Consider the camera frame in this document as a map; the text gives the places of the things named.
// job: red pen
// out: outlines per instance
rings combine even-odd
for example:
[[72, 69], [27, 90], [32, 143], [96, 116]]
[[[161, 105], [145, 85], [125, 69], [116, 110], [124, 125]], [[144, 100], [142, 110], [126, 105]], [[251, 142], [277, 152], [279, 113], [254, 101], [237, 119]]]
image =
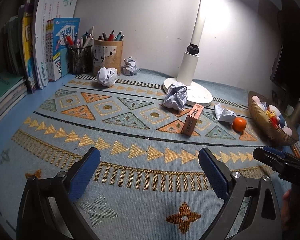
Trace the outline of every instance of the red pen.
[[65, 33], [65, 37], [66, 37], [66, 39], [67, 39], [67, 41], [68, 41], [70, 47], [74, 46], [74, 42], [73, 42], [71, 36], [68, 36], [68, 35]]
[[108, 41], [113, 41], [113, 38], [114, 38], [114, 30], [111, 32]]

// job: pen holder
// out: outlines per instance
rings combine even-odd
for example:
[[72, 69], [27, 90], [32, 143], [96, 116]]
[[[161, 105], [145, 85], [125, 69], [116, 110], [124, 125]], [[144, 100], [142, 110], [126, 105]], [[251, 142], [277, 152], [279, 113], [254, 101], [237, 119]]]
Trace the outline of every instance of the pen holder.
[[93, 75], [97, 76], [100, 68], [115, 68], [121, 74], [123, 41], [94, 40]]
[[92, 45], [82, 48], [70, 49], [73, 74], [86, 74], [91, 72], [93, 66]]

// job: black mesh pen holder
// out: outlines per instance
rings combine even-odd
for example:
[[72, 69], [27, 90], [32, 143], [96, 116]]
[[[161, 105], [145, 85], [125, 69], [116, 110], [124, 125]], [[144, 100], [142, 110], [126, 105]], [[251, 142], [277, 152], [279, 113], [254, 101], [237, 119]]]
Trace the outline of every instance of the black mesh pen holder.
[[73, 74], [86, 74], [92, 71], [92, 45], [70, 49]]

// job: blue gripper pad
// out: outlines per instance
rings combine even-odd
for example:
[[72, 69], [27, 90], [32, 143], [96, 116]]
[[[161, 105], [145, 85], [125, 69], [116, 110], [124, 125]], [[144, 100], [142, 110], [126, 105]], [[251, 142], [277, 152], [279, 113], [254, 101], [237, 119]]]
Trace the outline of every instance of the blue gripper pad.
[[206, 174], [214, 193], [218, 198], [226, 201], [229, 197], [227, 181], [204, 148], [199, 152], [199, 164]]
[[80, 198], [90, 179], [92, 178], [96, 168], [100, 163], [100, 152], [98, 149], [94, 149], [87, 159], [82, 159], [83, 161], [82, 166], [77, 171], [76, 175], [72, 178], [70, 182], [69, 188], [69, 198], [72, 202], [76, 199]]
[[285, 158], [285, 155], [284, 155], [283, 152], [278, 151], [278, 150], [276, 150], [276, 149], [274, 149], [274, 148], [271, 148], [271, 147], [269, 147], [269, 146], [264, 146], [262, 149], [265, 150], [265, 151], [267, 151], [267, 152], [271, 152], [271, 153], [273, 153], [273, 154], [275, 154], [275, 155], [278, 155], [279, 157], [281, 157], [281, 158], [283, 158], [283, 159]]

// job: wooden pen holder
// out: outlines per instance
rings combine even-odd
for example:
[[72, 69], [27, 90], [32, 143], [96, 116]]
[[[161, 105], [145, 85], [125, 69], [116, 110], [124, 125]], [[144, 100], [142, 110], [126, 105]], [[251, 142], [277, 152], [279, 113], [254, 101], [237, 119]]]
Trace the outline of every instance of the wooden pen holder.
[[123, 41], [94, 40], [93, 75], [97, 76], [100, 68], [115, 68], [121, 74]]

